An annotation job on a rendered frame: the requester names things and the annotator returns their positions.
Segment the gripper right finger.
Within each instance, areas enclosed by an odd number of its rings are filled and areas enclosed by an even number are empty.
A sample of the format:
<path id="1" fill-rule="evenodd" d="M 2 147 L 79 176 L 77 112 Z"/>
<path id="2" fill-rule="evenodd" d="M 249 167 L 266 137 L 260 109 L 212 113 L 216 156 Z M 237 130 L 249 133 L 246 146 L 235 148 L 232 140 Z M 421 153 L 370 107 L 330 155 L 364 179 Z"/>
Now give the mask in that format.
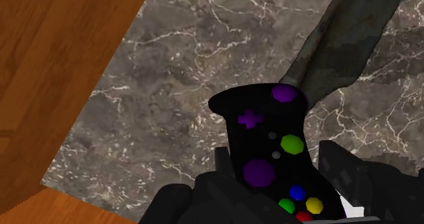
<path id="1" fill-rule="evenodd" d="M 319 143 L 318 170 L 352 206 L 379 218 L 376 224 L 424 224 L 424 168 L 410 176 L 326 140 Z"/>

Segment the black game controller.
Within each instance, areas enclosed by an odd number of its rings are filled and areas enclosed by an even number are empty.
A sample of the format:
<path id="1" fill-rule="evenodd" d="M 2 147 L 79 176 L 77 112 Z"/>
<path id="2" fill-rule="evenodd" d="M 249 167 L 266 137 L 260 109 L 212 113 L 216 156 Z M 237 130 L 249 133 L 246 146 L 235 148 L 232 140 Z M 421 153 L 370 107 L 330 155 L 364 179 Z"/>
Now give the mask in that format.
<path id="1" fill-rule="evenodd" d="M 313 166 L 303 133 L 306 96 L 294 86 L 257 83 L 209 99 L 226 121 L 235 178 L 300 221 L 345 218 L 338 192 Z"/>

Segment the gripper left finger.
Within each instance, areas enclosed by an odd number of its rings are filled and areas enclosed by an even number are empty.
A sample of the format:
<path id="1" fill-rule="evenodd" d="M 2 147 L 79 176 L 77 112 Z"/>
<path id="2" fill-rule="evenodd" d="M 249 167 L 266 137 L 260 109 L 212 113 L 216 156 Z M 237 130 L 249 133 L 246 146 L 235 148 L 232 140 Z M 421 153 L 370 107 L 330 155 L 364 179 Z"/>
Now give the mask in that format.
<path id="1" fill-rule="evenodd" d="M 194 187 L 161 187 L 138 224 L 265 224 L 264 202 L 240 185 L 227 147 L 214 151 L 215 170 L 198 175 Z"/>

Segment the dark green long flat object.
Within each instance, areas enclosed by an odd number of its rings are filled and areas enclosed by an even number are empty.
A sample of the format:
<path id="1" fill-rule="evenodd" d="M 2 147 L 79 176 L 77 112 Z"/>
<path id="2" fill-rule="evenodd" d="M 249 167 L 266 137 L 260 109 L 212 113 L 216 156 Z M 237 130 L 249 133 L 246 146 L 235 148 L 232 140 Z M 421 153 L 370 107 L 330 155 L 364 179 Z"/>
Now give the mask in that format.
<path id="1" fill-rule="evenodd" d="M 281 78 L 299 88 L 309 106 L 353 84 L 401 0 L 332 0 Z"/>

